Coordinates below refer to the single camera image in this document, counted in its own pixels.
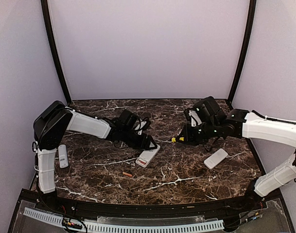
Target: white cable tray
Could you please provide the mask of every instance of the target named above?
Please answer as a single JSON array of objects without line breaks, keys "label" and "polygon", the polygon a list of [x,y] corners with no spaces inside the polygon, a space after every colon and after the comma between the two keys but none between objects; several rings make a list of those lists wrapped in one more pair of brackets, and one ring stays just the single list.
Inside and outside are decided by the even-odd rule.
[{"label": "white cable tray", "polygon": [[[45,222],[56,227],[62,226],[63,217],[59,214],[45,213],[40,210],[25,207],[24,215]],[[121,226],[107,225],[96,222],[84,221],[89,233],[202,233],[224,229],[224,221],[195,223],[178,226]]]}]

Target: brown marble surface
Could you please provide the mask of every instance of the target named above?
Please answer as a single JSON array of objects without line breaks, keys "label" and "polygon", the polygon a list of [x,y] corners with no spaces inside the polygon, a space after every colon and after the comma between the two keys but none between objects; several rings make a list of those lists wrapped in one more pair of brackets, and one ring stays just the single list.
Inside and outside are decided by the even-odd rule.
[{"label": "brown marble surface", "polygon": [[[197,101],[74,101],[70,107],[92,116],[114,118],[128,109],[141,118],[149,117],[152,124],[146,133],[161,149],[149,166],[142,168],[135,164],[139,150],[118,149],[109,141],[67,132],[62,144],[67,146],[70,166],[60,169],[56,158],[58,195],[76,200],[140,205],[194,203],[243,195],[250,180],[261,175],[245,139],[219,139],[212,152],[206,152],[202,145],[192,147],[169,142],[186,122],[183,110]],[[223,100],[217,102],[229,112]],[[229,156],[209,170],[203,161],[219,148]],[[133,177],[124,176],[123,172]]]}]

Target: white remote control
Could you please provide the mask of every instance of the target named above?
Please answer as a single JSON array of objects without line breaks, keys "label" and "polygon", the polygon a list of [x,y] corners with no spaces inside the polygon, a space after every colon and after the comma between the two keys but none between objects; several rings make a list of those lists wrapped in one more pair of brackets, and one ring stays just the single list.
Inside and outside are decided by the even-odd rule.
[{"label": "white remote control", "polygon": [[227,157],[227,152],[224,149],[217,150],[214,154],[208,157],[204,164],[209,168],[213,169],[217,166],[221,161],[223,161]]},{"label": "white remote control", "polygon": [[59,167],[66,168],[69,166],[68,154],[66,145],[60,145],[58,147],[58,156],[59,156]]},{"label": "white remote control", "polygon": [[161,147],[158,145],[156,149],[144,150],[136,160],[136,164],[142,167],[147,167],[160,148]]}]

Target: purple-gray wall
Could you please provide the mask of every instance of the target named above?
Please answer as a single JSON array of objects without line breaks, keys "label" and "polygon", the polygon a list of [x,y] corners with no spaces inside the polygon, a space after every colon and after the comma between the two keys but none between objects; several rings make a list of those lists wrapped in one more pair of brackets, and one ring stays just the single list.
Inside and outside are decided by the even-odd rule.
[{"label": "purple-gray wall", "polygon": [[[296,120],[296,0],[257,1],[255,21],[233,106],[263,115]],[[266,171],[294,149],[253,140]],[[296,183],[282,193],[296,229]]]},{"label": "purple-gray wall", "polygon": [[73,99],[226,98],[249,0],[50,1]]},{"label": "purple-gray wall", "polygon": [[0,0],[0,233],[33,171],[34,119],[64,101],[39,0]]}]

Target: black metal pole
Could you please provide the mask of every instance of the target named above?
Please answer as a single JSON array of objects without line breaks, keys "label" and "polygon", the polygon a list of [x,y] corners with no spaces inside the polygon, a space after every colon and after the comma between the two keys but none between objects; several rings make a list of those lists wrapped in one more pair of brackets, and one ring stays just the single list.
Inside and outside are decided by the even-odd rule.
[{"label": "black metal pole", "polygon": [[59,60],[59,56],[58,56],[58,52],[57,52],[55,38],[54,38],[53,31],[52,31],[52,22],[51,22],[48,2],[47,2],[47,0],[41,0],[41,4],[42,4],[42,12],[43,12],[43,18],[44,18],[47,38],[49,40],[49,44],[51,47],[52,58],[54,60],[58,79],[59,79],[62,91],[64,93],[64,96],[66,98],[66,101],[68,104],[70,104],[72,102],[72,100],[70,97],[70,93],[69,93],[69,90],[67,87],[67,83],[66,83],[65,76],[64,76],[64,73],[61,68],[61,64],[60,64],[60,60]]},{"label": "black metal pole", "polygon": [[242,74],[246,54],[247,54],[247,49],[248,49],[248,44],[249,44],[249,39],[251,35],[251,29],[253,27],[253,22],[254,22],[254,16],[255,16],[255,11],[256,11],[256,1],[257,0],[250,0],[249,2],[249,10],[248,10],[248,16],[247,16],[247,23],[246,23],[246,28],[245,28],[245,34],[244,34],[244,39],[243,39],[243,44],[242,44],[242,49],[241,49],[241,54],[239,58],[239,62],[236,67],[232,87],[230,90],[230,94],[227,98],[227,100],[232,103],[235,92],[237,89],[237,86],[239,85],[240,77]]}]

